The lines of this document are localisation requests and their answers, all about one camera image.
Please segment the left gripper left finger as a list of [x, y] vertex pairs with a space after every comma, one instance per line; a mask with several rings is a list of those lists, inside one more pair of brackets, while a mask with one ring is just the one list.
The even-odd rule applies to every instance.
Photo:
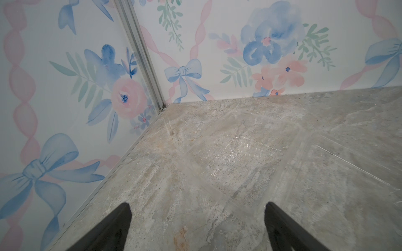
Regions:
[[123, 251], [132, 219], [128, 203], [124, 202], [85, 234], [69, 251]]

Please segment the clear pepper container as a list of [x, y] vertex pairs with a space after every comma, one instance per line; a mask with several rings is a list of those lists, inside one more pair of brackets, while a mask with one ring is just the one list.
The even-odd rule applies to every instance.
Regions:
[[212, 199], [241, 220], [255, 219], [304, 140], [297, 123], [234, 110], [209, 125], [182, 161]]

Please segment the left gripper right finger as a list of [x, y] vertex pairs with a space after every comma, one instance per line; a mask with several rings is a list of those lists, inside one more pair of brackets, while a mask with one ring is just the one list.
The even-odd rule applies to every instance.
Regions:
[[265, 206], [264, 223], [274, 251], [329, 251], [273, 202]]

